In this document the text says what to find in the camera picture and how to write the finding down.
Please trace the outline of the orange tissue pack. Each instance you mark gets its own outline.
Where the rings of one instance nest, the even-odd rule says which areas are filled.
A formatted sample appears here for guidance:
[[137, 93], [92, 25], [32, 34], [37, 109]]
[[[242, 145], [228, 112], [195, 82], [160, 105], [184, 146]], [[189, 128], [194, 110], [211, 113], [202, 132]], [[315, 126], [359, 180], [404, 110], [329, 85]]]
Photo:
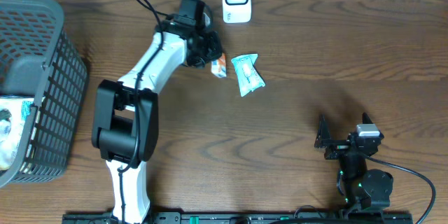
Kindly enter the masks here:
[[224, 52], [218, 59], [211, 62], [211, 73], [218, 78], [227, 77], [227, 64]]

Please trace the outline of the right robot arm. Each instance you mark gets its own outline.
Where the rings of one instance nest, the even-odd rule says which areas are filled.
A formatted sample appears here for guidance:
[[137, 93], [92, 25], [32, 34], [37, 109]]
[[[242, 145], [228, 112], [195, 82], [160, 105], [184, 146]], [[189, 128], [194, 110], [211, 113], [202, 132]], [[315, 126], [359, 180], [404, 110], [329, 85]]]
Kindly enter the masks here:
[[346, 139], [333, 139], [323, 115], [319, 118], [315, 148], [325, 150], [324, 158], [339, 162], [337, 189], [346, 199], [339, 210], [342, 218], [353, 214], [378, 214], [390, 206], [393, 177], [380, 169], [368, 169], [366, 160], [378, 151], [384, 135], [364, 113], [362, 123]]

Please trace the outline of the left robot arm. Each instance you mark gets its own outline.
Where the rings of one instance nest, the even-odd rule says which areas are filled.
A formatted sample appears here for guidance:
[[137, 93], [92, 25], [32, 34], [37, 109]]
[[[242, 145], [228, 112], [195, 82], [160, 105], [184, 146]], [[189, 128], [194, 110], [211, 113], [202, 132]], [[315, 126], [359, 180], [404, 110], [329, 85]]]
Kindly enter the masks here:
[[159, 134], [158, 97], [180, 66], [203, 67], [222, 54], [210, 15], [173, 15], [159, 22], [136, 65], [118, 80], [103, 80], [96, 93], [92, 145], [99, 149], [113, 181], [118, 223], [142, 223], [151, 207], [147, 162]]

